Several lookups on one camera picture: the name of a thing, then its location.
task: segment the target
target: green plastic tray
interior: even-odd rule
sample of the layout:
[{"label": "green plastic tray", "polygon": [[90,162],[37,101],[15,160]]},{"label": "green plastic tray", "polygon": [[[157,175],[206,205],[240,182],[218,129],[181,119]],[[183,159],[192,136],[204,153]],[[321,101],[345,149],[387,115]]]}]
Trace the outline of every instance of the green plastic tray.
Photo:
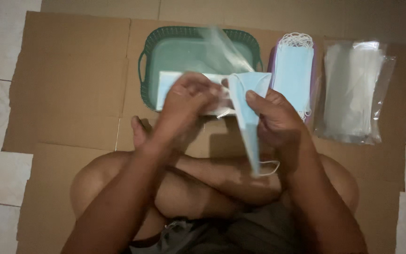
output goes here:
[{"label": "green plastic tray", "polygon": [[[160,27],[147,37],[145,47],[139,56],[138,72],[142,100],[151,110],[156,110],[157,89],[160,71],[196,71],[201,73],[218,73],[206,66],[205,44],[196,27],[167,26]],[[262,69],[259,44],[248,32],[224,29],[234,46],[256,70]],[[144,55],[147,58],[145,79],[142,80],[140,62]]]}]

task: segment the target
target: stack of surgical masks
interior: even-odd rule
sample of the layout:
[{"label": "stack of surgical masks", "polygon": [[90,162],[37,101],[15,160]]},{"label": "stack of surgical masks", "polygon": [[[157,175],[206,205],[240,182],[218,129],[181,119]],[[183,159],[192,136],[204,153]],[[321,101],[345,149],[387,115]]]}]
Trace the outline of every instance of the stack of surgical masks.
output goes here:
[{"label": "stack of surgical masks", "polygon": [[327,47],[324,136],[362,143],[373,131],[374,91],[386,60],[379,46],[370,41]]},{"label": "stack of surgical masks", "polygon": [[283,94],[304,120],[311,113],[310,85],[313,67],[313,38],[293,32],[276,46],[272,89]]}]

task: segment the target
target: person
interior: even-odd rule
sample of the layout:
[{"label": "person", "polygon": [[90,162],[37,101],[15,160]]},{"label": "person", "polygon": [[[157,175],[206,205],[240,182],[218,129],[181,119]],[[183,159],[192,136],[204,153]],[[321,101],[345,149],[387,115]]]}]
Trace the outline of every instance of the person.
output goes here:
[{"label": "person", "polygon": [[62,253],[366,253],[353,214],[354,178],[320,155],[283,95],[247,91],[258,138],[278,173],[254,179],[246,158],[192,158],[174,143],[221,88],[186,73],[167,94],[151,135],[133,117],[133,152],[94,159],[75,177],[76,224]]}]

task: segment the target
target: surgical mask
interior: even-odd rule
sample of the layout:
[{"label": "surgical mask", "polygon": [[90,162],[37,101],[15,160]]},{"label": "surgical mask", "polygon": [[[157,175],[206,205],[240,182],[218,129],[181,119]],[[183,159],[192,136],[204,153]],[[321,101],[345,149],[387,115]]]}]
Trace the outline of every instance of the surgical mask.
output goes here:
[{"label": "surgical mask", "polygon": [[275,55],[272,89],[283,94],[303,120],[311,114],[309,94],[313,56],[313,39],[297,32],[281,38]]},{"label": "surgical mask", "polygon": [[[247,156],[252,167],[252,176],[264,176],[275,173],[280,163],[279,161],[259,161],[259,145],[257,128],[259,116],[248,106],[245,94],[248,90],[253,90],[261,97],[266,97],[271,79],[270,73],[247,72],[242,74],[231,74],[228,77],[230,98],[236,111],[236,118],[240,133],[244,141]],[[261,174],[261,163],[276,163],[275,170],[268,174]]]}]

